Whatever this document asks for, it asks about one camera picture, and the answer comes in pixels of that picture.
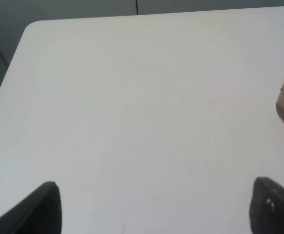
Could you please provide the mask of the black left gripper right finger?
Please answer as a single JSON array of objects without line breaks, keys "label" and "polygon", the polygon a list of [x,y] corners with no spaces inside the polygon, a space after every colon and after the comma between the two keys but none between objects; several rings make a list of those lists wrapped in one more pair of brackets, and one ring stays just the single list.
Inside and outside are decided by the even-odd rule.
[{"label": "black left gripper right finger", "polygon": [[284,234],[284,187],[269,177],[256,178],[249,220],[253,234]]}]

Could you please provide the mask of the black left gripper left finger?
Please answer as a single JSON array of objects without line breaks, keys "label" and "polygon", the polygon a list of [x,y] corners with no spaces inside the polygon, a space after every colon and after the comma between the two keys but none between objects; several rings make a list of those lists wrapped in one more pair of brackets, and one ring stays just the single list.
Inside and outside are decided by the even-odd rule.
[{"label": "black left gripper left finger", "polygon": [[59,187],[47,181],[0,217],[0,234],[60,234],[62,207]]}]

